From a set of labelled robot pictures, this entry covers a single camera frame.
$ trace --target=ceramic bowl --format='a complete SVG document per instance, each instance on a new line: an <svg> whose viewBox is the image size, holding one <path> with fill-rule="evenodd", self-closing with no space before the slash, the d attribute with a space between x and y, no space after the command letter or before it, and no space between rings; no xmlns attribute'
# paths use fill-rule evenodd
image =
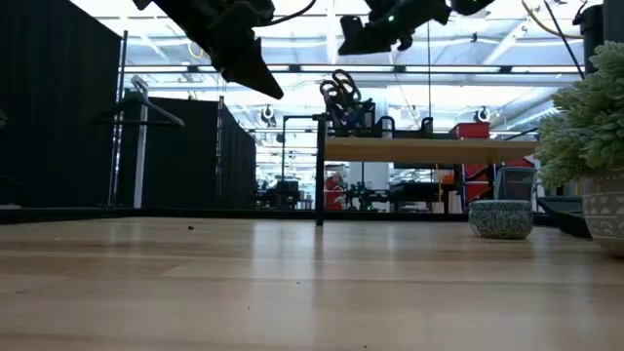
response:
<svg viewBox="0 0 624 351"><path fill-rule="evenodd" d="M529 201L492 200L470 204L470 226L479 238L523 240L533 228Z"/></svg>

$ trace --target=fluorescent light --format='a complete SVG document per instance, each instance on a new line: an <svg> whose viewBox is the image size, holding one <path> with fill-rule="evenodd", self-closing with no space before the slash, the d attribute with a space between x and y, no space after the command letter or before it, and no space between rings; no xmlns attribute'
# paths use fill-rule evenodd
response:
<svg viewBox="0 0 624 351"><path fill-rule="evenodd" d="M343 69L347 72L392 72L393 66L378 66L378 65L330 65L330 64L317 64L317 65L302 65L301 71L303 72L334 72L337 69Z"/></svg>
<svg viewBox="0 0 624 351"><path fill-rule="evenodd" d="M200 72L216 73L216 69L212 66L199 66L197 67L197 70L199 70Z"/></svg>
<svg viewBox="0 0 624 351"><path fill-rule="evenodd" d="M511 69L512 73L576 73L576 66L516 66Z"/></svg>
<svg viewBox="0 0 624 351"><path fill-rule="evenodd" d="M498 66L453 66L453 65L432 65L431 72L434 73L497 73L500 71ZM409 73L428 73L427 66L408 66L406 72Z"/></svg>
<svg viewBox="0 0 624 351"><path fill-rule="evenodd" d="M185 66L126 66L125 69L126 73L184 73L186 71Z"/></svg>
<svg viewBox="0 0 624 351"><path fill-rule="evenodd" d="M291 68L286 64L269 64L269 70L271 72L288 72Z"/></svg>

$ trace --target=white pot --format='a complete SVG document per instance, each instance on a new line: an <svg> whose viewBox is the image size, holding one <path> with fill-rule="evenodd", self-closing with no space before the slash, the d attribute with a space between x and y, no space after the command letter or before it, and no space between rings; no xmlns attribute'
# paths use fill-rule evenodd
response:
<svg viewBox="0 0 624 351"><path fill-rule="evenodd" d="M624 256L624 171L596 175L584 185L583 214L592 238Z"/></svg>

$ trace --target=red box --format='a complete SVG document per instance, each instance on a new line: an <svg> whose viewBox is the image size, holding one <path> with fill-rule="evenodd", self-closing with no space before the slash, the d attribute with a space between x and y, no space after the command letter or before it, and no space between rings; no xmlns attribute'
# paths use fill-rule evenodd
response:
<svg viewBox="0 0 624 351"><path fill-rule="evenodd" d="M459 138L489 138L489 123L458 123L450 132Z"/></svg>

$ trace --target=desk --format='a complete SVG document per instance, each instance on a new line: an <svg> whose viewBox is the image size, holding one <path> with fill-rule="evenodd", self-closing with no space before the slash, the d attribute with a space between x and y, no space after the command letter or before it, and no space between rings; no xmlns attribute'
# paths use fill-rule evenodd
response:
<svg viewBox="0 0 624 351"><path fill-rule="evenodd" d="M327 138L325 118L322 115L315 115L314 118L319 125L316 159L316 213L319 226L325 220L325 161L492 165L533 154L538 145L535 141L488 139Z"/></svg>

